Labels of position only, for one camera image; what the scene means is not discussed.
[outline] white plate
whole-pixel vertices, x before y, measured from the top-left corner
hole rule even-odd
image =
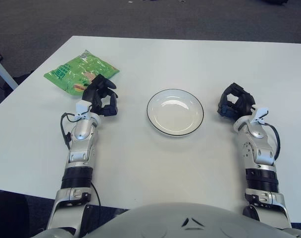
[[[196,130],[203,120],[203,108],[192,94],[180,89],[156,93],[147,105],[151,123],[168,135],[187,135]]]

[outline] snack bag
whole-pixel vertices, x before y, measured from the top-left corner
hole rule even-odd
[[[110,79],[117,72],[119,70],[86,50],[82,55],[46,73],[44,77],[71,95],[82,95],[98,74]]]

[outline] table leg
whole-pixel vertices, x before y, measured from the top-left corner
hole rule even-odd
[[[14,90],[18,87],[18,84],[14,81],[14,79],[9,75],[9,73],[5,70],[5,68],[0,64],[0,76],[4,79],[5,82]]]

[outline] gray carpet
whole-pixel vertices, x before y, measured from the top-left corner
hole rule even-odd
[[[0,0],[3,66],[12,76],[29,73],[73,35],[301,43],[301,0],[285,5],[262,0],[130,1]],[[28,202],[35,234],[46,225],[53,201],[28,197]],[[117,213],[104,209],[110,215],[102,223]]]

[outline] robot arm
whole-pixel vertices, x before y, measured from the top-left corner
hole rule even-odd
[[[73,237],[83,237],[88,232],[88,220],[93,210],[93,206],[88,203],[92,194],[91,180],[96,160],[99,115],[117,114],[117,95],[109,88],[116,87],[111,81],[98,75],[84,91],[82,100],[76,104],[76,115],[65,113],[61,118],[61,129],[69,153],[47,229],[61,228]],[[107,95],[110,96],[110,104],[102,107],[101,98]],[[62,120],[68,115],[74,116],[74,120],[68,120],[76,122],[76,126],[71,133],[65,134]]]
[[[252,115],[243,116],[234,123],[238,133],[238,147],[246,169],[247,188],[245,198],[249,206],[243,215],[276,228],[291,228],[284,196],[279,193],[274,153],[262,128],[268,108],[253,105]]]
[[[227,101],[227,95],[239,97],[236,103]],[[222,94],[218,112],[235,119],[234,131],[238,133],[238,147],[245,164],[247,188],[245,198],[249,202],[243,215],[284,229],[291,228],[284,196],[279,193],[275,160],[280,152],[280,139],[276,129],[265,123],[268,108],[255,105],[251,94],[236,83]],[[277,151],[268,143],[264,125],[271,126],[277,137]]]

